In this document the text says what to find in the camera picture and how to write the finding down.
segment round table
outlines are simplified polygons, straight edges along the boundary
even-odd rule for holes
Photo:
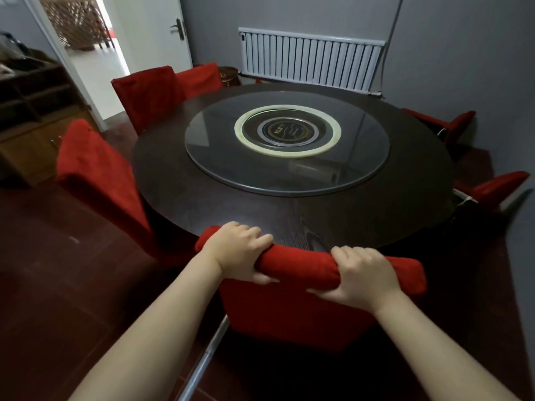
[[[244,191],[199,168],[184,142],[197,114],[236,96],[254,98],[255,93],[272,91],[319,94],[360,108],[386,133],[390,142],[386,160],[367,180],[351,187],[297,197]],[[222,123],[218,132],[236,138],[227,124]],[[211,225],[235,220],[261,227],[273,234],[275,243],[317,251],[335,245],[378,248],[405,238],[437,221],[453,186],[448,152],[409,114],[362,94],[289,83],[228,87],[177,106],[140,136],[133,172],[148,205],[190,233],[200,235]]]

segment circular center emblem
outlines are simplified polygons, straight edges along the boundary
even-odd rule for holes
[[[314,130],[304,121],[294,118],[268,121],[262,133],[269,139],[283,143],[299,143],[314,136]]]

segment red tiled floor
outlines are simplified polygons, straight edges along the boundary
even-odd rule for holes
[[[137,136],[120,123],[106,139],[125,157]],[[456,177],[492,176],[488,153],[454,152]],[[0,188],[0,388],[10,400],[64,401],[93,364],[177,275],[53,182]],[[503,230],[483,225],[426,258],[424,310],[523,399],[532,391]],[[224,311],[214,297],[175,394]],[[197,401],[425,399],[378,328],[338,355],[257,341],[229,330]]]

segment white floor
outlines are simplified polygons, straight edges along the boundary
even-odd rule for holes
[[[67,51],[103,119],[124,111],[110,81],[130,74],[119,43],[113,42],[115,49],[96,46],[90,52]]]

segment left arm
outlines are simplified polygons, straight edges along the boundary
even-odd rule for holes
[[[259,228],[230,222],[91,369],[70,401],[165,401],[223,278],[265,284],[254,262],[273,242]]]

